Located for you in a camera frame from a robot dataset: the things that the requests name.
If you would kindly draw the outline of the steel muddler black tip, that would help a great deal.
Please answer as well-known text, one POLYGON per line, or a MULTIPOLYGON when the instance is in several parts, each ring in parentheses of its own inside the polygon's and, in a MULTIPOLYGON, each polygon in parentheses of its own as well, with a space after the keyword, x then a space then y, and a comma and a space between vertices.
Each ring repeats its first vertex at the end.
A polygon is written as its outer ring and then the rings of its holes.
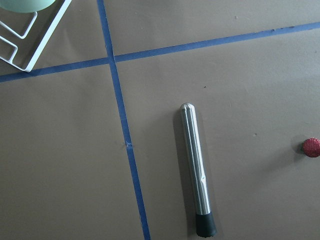
POLYGON ((210 238, 217 233, 217 229, 209 198, 195 106, 190 102, 183 103, 180 114, 195 206, 196 234, 210 238))

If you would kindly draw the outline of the red strawberry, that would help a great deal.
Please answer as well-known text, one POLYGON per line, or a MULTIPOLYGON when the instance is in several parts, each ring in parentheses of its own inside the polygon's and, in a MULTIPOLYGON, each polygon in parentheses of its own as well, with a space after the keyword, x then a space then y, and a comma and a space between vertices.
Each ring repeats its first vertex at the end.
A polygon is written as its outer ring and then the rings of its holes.
POLYGON ((317 138, 308 138, 302 145, 303 153, 310 158, 317 158, 320 156, 320 140, 317 138))

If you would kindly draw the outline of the mint green cup on rack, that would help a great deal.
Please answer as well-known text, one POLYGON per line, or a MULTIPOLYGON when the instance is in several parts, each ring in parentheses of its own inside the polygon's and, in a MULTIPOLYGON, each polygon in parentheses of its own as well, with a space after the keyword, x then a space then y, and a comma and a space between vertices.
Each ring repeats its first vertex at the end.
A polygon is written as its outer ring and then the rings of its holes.
POLYGON ((55 0, 0 0, 0 7, 15 13, 32 13, 44 10, 55 0))

